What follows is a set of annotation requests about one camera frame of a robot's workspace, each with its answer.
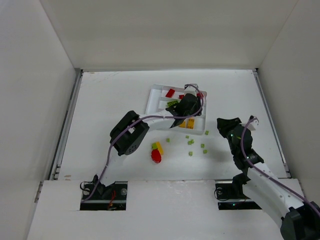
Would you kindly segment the red yellow green lego cluster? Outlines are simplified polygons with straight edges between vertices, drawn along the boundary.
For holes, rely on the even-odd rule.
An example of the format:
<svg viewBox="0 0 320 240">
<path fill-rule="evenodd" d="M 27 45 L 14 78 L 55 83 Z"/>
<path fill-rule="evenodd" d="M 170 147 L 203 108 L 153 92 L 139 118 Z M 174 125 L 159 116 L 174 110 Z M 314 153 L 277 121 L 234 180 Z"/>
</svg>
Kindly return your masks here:
<svg viewBox="0 0 320 240">
<path fill-rule="evenodd" d="M 159 164 L 162 161 L 162 156 L 164 154 L 162 145 L 160 144 L 160 142 L 154 142 L 151 145 L 151 159 L 154 163 Z"/>
</svg>

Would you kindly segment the white divided sorting tray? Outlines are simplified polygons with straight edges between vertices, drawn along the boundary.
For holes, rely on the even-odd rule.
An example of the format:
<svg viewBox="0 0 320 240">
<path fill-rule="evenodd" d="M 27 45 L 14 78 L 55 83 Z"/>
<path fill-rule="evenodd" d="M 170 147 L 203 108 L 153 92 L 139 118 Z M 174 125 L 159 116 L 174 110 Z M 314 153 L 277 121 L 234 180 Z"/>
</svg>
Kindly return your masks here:
<svg viewBox="0 0 320 240">
<path fill-rule="evenodd" d="M 174 89 L 175 93 L 171 98 L 166 97 L 167 92 L 169 89 Z M 206 97 L 207 93 L 205 91 L 201 92 L 204 95 L 204 104 L 202 108 L 202 113 L 200 116 L 194 116 L 193 118 L 195 119 L 194 122 L 194 129 L 188 129 L 187 124 L 188 120 L 186 120 L 186 126 L 185 128 L 181 128 L 179 126 L 171 128 L 170 131 L 174 132 L 180 132 L 180 133 L 185 133 L 189 135 L 202 135 L 205 133 L 205 128 L 206 128 Z M 156 112 L 160 112 L 167 108 L 167 103 L 171 101 L 178 100 L 179 95 L 184 94 L 184 87 L 174 87 L 174 86 L 168 86 L 168 85 L 159 85 L 159 84 L 154 84 L 151 87 L 146 110 L 145 110 L 145 115 L 153 115 Z"/>
</svg>

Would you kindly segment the long green lego brick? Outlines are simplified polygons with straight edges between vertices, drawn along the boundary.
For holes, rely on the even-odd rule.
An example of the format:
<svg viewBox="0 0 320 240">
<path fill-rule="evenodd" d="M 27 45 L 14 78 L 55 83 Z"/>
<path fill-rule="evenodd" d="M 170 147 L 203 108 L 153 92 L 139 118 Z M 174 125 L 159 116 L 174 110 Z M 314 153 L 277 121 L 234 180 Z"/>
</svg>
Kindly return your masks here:
<svg viewBox="0 0 320 240">
<path fill-rule="evenodd" d="M 174 106 L 176 106 L 178 103 L 179 103 L 178 100 L 169 101 L 169 102 L 167 103 L 167 107 L 168 107 L 168 108 L 174 107 Z"/>
</svg>

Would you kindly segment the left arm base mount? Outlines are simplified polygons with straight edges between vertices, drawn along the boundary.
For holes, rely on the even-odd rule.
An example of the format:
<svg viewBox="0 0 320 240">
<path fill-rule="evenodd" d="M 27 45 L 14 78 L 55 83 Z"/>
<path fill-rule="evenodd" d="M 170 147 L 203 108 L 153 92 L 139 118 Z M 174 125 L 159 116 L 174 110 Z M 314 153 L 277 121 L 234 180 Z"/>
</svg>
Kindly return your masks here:
<svg viewBox="0 0 320 240">
<path fill-rule="evenodd" d="M 115 181 L 106 186 L 98 183 L 95 175 L 92 181 L 83 181 L 79 187 L 82 191 L 81 211 L 125 211 L 127 208 L 128 182 Z"/>
</svg>

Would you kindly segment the small yellow lego brick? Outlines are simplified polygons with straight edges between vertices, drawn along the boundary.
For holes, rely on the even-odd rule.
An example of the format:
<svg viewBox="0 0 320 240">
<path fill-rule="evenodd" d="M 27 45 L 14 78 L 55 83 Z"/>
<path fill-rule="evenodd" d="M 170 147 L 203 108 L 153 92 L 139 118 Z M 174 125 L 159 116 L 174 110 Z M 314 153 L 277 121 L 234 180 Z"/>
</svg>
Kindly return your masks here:
<svg viewBox="0 0 320 240">
<path fill-rule="evenodd" d="M 179 125 L 180 128 L 185 128 L 186 127 L 186 122 L 183 121 L 180 125 Z"/>
</svg>

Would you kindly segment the yellow rounded lego brick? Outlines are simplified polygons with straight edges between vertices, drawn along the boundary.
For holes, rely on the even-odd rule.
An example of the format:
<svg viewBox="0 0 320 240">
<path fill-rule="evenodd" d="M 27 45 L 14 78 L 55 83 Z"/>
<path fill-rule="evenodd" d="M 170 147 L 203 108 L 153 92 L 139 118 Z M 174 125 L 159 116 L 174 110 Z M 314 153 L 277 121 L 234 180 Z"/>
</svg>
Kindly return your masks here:
<svg viewBox="0 0 320 240">
<path fill-rule="evenodd" d="M 187 122 L 187 129 L 194 129 L 195 127 L 195 119 L 194 118 L 189 118 Z"/>
</svg>

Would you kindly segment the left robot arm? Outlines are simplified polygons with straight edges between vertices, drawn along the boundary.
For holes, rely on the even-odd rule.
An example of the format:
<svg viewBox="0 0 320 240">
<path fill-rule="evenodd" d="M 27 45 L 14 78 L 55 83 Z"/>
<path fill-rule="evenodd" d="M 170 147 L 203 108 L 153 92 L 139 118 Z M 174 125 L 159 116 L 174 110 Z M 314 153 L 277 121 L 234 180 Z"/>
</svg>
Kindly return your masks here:
<svg viewBox="0 0 320 240">
<path fill-rule="evenodd" d="M 147 132 L 176 128 L 184 120 L 201 115 L 203 105 L 201 93 L 187 93 L 180 102 L 153 115 L 140 116 L 133 110 L 127 112 L 110 132 L 106 163 L 100 176 L 93 179 L 92 192 L 96 191 L 108 168 L 112 148 L 115 148 L 119 156 L 130 155 L 138 149 Z"/>
</svg>

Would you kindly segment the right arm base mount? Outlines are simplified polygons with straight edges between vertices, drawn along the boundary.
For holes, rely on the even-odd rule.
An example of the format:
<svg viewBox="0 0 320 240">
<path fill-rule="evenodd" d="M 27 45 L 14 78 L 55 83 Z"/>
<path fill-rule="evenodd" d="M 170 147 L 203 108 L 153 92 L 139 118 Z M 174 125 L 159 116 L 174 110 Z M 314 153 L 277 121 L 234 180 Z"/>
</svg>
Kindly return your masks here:
<svg viewBox="0 0 320 240">
<path fill-rule="evenodd" d="M 243 173 L 232 180 L 219 180 L 215 182 L 214 197 L 220 211 L 261 210 L 251 198 L 243 192 L 243 186 L 249 181 Z"/>
</svg>

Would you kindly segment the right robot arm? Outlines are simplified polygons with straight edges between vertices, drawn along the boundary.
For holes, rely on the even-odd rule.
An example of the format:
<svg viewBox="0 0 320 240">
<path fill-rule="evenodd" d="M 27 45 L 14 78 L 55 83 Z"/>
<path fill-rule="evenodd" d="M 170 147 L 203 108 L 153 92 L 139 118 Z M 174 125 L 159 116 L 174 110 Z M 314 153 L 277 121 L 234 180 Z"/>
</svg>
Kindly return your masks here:
<svg viewBox="0 0 320 240">
<path fill-rule="evenodd" d="M 217 129 L 227 139 L 233 162 L 241 171 L 232 179 L 236 195 L 248 197 L 267 213 L 284 240 L 318 240 L 320 207 L 281 183 L 252 148 L 249 126 L 258 122 L 254 116 L 246 124 L 239 118 L 217 119 Z"/>
</svg>

